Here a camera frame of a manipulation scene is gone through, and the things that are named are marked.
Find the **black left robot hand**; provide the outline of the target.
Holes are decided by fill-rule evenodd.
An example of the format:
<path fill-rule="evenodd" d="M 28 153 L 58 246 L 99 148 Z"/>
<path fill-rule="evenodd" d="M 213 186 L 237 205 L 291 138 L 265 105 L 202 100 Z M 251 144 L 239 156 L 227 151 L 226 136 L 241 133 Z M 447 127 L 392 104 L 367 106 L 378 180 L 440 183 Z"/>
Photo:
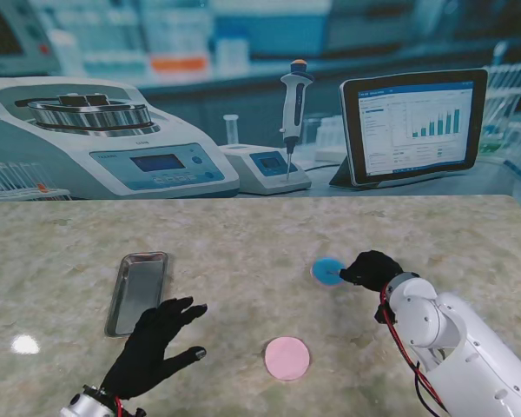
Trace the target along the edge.
<path fill-rule="evenodd" d="M 207 350 L 200 346 L 168 359 L 164 355 L 168 344 L 179 332 L 207 311 L 206 304 L 195 305 L 191 296 L 166 300 L 158 307 L 146 310 L 106 373 L 101 388 L 120 400 L 130 400 L 200 361 L 207 354 Z"/>

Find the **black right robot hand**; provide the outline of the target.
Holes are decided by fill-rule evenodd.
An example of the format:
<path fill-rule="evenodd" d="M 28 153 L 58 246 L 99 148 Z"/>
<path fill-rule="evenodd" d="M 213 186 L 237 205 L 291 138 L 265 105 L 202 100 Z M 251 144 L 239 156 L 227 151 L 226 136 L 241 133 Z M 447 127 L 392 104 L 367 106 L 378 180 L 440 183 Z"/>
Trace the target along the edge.
<path fill-rule="evenodd" d="M 382 252 L 370 250 L 360 253 L 355 261 L 339 272 L 339 277 L 356 286 L 379 293 L 403 268 Z"/>

